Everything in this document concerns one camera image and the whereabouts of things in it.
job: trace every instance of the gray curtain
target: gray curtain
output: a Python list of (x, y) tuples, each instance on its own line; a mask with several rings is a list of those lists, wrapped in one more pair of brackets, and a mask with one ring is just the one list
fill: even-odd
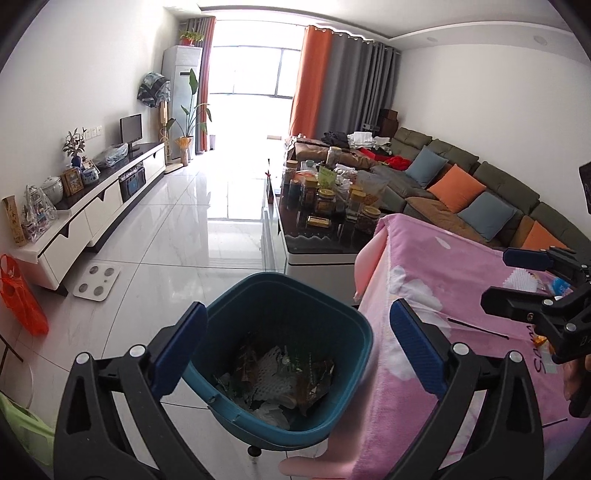
[(390, 108), (394, 100), (394, 48), (345, 33), (333, 35), (315, 138), (375, 125), (380, 109)]

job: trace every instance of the monitor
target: monitor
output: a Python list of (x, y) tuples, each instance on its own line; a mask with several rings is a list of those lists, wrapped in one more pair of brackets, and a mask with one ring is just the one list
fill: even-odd
[(121, 141), (129, 144), (129, 151), (138, 150), (132, 143), (142, 138), (142, 114), (126, 116), (119, 121), (121, 126)]

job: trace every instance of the tile floor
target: tile floor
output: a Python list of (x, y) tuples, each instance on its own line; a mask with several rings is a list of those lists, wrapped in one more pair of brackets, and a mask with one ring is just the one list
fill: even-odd
[[(279, 142), (259, 158), (213, 151), (166, 175), (111, 235), (100, 253), (83, 254), (64, 279), (72, 289), (94, 258), (117, 262), (121, 273), (100, 303), (70, 294), (35, 290), (50, 323), (46, 338), (21, 331), (15, 345), (25, 358), (9, 358), (0, 387), (54, 426), (69, 369), (76, 355), (122, 355), (174, 324), (193, 301), (211, 303), (246, 276), (263, 270), (261, 207), (267, 158), (282, 163)], [(34, 383), (31, 382), (30, 370)], [(197, 457), (217, 480), (287, 478), (279, 473), (284, 452), (263, 452), (253, 461), (247, 445), (214, 419), (205, 403), (180, 381), (164, 407)], [(116, 403), (138, 458), (153, 465), (125, 399)], [(325, 446), (303, 451), (316, 456)]]

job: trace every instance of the white wall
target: white wall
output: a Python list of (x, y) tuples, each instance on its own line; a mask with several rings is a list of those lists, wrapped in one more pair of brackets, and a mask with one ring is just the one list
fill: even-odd
[[(103, 125), (92, 157), (120, 141), (119, 118), (142, 113), (144, 140), (157, 140), (157, 111), (136, 96), (177, 36), (160, 0), (50, 0), (0, 73), (0, 199), (64, 170), (68, 130)], [(7, 224), (1, 212), (0, 254), (13, 244)], [(12, 338), (14, 326), (0, 302), (0, 333)]]
[(591, 67), (528, 48), (402, 53), (401, 125), (505, 170), (591, 236), (578, 168), (591, 161)]

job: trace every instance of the red cloth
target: red cloth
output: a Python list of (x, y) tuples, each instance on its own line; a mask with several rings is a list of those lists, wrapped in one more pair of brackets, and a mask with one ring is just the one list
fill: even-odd
[(411, 164), (410, 160), (402, 158), (400, 155), (390, 157), (385, 162), (388, 164), (389, 167), (392, 167), (394, 170), (406, 170), (407, 168), (409, 168)]
[(384, 162), (394, 170), (406, 170), (412, 163), (410, 160), (402, 158), (400, 155), (396, 155), (395, 157), (386, 157), (385, 155), (378, 155), (367, 148), (360, 148), (359, 151), (366, 157), (369, 157), (375, 161)]

